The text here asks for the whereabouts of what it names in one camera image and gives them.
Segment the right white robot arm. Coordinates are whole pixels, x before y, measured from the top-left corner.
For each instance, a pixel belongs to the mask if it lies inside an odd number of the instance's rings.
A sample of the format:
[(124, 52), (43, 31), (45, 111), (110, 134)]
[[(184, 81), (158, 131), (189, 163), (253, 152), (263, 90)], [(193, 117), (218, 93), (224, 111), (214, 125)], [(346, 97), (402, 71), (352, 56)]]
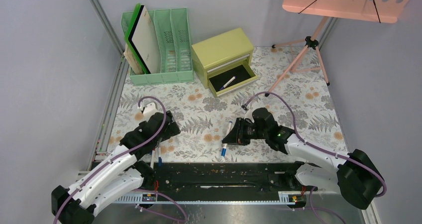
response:
[(263, 139), (273, 150), (305, 159), (285, 177), (288, 188), (302, 186), (327, 189), (341, 194), (354, 207), (365, 210), (382, 188), (383, 178), (362, 150), (328, 151), (299, 139), (291, 128), (279, 125), (266, 108), (258, 108), (247, 118), (237, 118), (223, 138), (223, 144), (249, 145)]

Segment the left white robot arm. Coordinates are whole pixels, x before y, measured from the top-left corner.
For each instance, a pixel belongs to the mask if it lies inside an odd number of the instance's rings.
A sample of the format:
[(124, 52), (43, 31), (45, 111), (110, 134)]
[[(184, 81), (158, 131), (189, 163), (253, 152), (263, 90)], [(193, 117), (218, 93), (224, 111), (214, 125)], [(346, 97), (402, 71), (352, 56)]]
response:
[(171, 111), (156, 112), (128, 132), (114, 151), (88, 174), (65, 188), (51, 193), (54, 223), (91, 224), (109, 204), (134, 189), (150, 189), (157, 184), (153, 168), (142, 157), (160, 142), (180, 134)]

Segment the yellow-green drawer cabinet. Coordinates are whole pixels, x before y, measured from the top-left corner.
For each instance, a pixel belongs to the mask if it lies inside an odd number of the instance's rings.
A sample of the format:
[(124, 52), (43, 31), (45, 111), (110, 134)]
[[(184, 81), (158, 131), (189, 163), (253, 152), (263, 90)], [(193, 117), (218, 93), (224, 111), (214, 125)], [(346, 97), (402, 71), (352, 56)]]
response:
[[(253, 51), (254, 46), (239, 27), (193, 44), (193, 70), (202, 85), (217, 98), (259, 79), (251, 68)], [(233, 76), (236, 79), (220, 91)]]

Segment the green clip file folder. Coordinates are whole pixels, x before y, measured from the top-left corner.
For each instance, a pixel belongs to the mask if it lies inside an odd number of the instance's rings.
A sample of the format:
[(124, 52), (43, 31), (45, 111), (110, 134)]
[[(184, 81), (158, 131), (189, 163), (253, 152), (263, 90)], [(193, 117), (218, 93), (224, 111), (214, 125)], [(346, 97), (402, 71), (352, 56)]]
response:
[(134, 32), (139, 22), (143, 8), (144, 5), (142, 5), (141, 3), (135, 5), (134, 11), (127, 26), (127, 31), (125, 32), (125, 41), (129, 49), (133, 53), (135, 60), (138, 62), (140, 69), (144, 72), (144, 74), (150, 74), (148, 67), (144, 64), (144, 60), (141, 57), (133, 41)]

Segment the floral table mat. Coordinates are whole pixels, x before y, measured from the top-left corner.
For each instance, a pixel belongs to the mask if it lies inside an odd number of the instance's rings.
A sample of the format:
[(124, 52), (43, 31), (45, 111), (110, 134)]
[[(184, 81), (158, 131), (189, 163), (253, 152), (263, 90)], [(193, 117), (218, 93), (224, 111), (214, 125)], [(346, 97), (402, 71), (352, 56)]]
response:
[(335, 107), (323, 74), (317, 68), (318, 58), (309, 51), (300, 65), (301, 72), (289, 73), (269, 97), (261, 93), (269, 89), (288, 67), (300, 47), (257, 47), (251, 68), (258, 79), (249, 85), (216, 98), (198, 79), (190, 83), (135, 86), (127, 78), (120, 97), (108, 143), (98, 147), (98, 154), (108, 154), (123, 136), (143, 121), (137, 107), (145, 97), (148, 104), (158, 98), (172, 112), (181, 133), (161, 143), (165, 162), (293, 162), (294, 156), (276, 152), (262, 140), (247, 146), (230, 145), (221, 156), (221, 140), (230, 121), (244, 116), (241, 106), (248, 102), (249, 109), (265, 107), (278, 124), (297, 125), (300, 135), (312, 143), (333, 150), (346, 151), (343, 134)]

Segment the white red marker pen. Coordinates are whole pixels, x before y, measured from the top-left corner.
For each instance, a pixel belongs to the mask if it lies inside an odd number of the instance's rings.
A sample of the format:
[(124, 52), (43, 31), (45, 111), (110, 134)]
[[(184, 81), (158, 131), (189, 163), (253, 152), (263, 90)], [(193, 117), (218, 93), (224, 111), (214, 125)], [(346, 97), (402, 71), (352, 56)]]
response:
[(150, 160), (150, 167), (153, 169), (155, 163), (155, 149), (151, 151), (151, 160)]

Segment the slim blue white pen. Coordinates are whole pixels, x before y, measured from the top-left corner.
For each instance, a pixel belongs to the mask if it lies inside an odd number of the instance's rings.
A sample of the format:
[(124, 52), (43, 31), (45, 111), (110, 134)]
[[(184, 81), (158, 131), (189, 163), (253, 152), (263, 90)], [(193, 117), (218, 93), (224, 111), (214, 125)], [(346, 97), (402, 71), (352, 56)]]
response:
[(162, 154), (161, 154), (161, 146), (158, 146), (158, 166), (162, 166)]

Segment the white blue marker pen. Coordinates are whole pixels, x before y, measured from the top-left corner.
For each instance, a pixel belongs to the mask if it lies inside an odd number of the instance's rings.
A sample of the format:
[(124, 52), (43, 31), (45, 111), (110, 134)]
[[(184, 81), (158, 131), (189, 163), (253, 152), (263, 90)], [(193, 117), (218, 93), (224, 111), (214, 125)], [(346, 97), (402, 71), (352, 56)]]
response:
[(235, 79), (235, 76), (231, 77), (224, 85), (221, 86), (220, 91), (226, 89)]

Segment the white perforated board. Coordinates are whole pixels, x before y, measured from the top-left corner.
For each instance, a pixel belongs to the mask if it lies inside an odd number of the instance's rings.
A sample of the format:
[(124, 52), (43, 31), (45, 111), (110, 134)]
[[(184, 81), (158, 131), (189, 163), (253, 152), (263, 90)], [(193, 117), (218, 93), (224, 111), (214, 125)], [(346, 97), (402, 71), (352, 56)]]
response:
[(148, 67), (150, 74), (160, 73), (161, 53), (155, 26), (146, 6), (144, 6), (143, 11), (141, 12), (139, 22), (134, 32), (133, 41), (144, 60), (144, 64)]

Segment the pink music stand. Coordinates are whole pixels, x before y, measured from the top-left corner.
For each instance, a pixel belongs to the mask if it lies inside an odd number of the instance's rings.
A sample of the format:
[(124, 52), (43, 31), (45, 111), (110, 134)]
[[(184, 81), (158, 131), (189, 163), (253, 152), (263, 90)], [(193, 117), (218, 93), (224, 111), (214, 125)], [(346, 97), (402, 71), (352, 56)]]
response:
[(330, 18), (345, 18), (378, 23), (396, 23), (399, 15), (408, 2), (409, 0), (283, 0), (282, 8), (285, 11), (297, 14), (318, 15), (321, 16), (322, 19), (312, 36), (272, 45), (272, 48), (275, 49), (304, 43), (304, 48), (293, 59), (272, 87), (264, 92), (264, 95), (266, 97), (270, 96), (289, 71), (297, 72), (297, 66), (310, 49), (316, 51), (320, 63), (319, 69), (322, 70), (324, 75), (326, 74), (320, 49), (318, 47), (317, 36)]

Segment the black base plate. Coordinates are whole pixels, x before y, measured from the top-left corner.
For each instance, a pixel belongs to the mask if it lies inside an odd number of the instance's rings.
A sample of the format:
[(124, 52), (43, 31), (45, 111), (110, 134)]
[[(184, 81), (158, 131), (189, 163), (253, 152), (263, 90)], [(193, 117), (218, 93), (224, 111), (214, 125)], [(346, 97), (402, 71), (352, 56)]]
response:
[(164, 163), (139, 161), (131, 166), (143, 177), (139, 191), (154, 190), (180, 204), (283, 202), (282, 195), (302, 191), (340, 193), (337, 176), (314, 164), (293, 163)]

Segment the mint green file organizer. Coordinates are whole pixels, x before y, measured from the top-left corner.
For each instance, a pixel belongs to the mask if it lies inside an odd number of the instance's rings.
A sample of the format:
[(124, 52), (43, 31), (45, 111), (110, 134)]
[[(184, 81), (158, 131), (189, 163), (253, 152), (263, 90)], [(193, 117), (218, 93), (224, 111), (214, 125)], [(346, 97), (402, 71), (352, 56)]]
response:
[[(131, 70), (129, 76), (132, 83), (135, 86), (145, 86), (193, 81), (188, 9), (156, 9), (148, 12), (156, 30), (161, 53), (161, 71), (157, 74), (137, 74)], [(122, 14), (121, 27), (124, 35), (132, 13), (133, 11)]]

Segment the aluminium rail frame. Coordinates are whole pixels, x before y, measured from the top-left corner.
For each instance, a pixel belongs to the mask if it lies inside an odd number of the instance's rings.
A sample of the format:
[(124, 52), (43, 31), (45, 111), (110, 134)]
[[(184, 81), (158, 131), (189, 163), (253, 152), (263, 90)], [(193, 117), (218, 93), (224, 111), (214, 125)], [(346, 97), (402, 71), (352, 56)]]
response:
[(123, 44), (117, 30), (103, 8), (103, 1), (88, 0), (80, 9), (80, 34), (84, 42), (78, 45), (73, 66), (75, 79), (75, 173), (93, 167), (95, 150), (109, 147), (111, 128), (117, 104), (123, 90), (128, 66), (123, 59)]

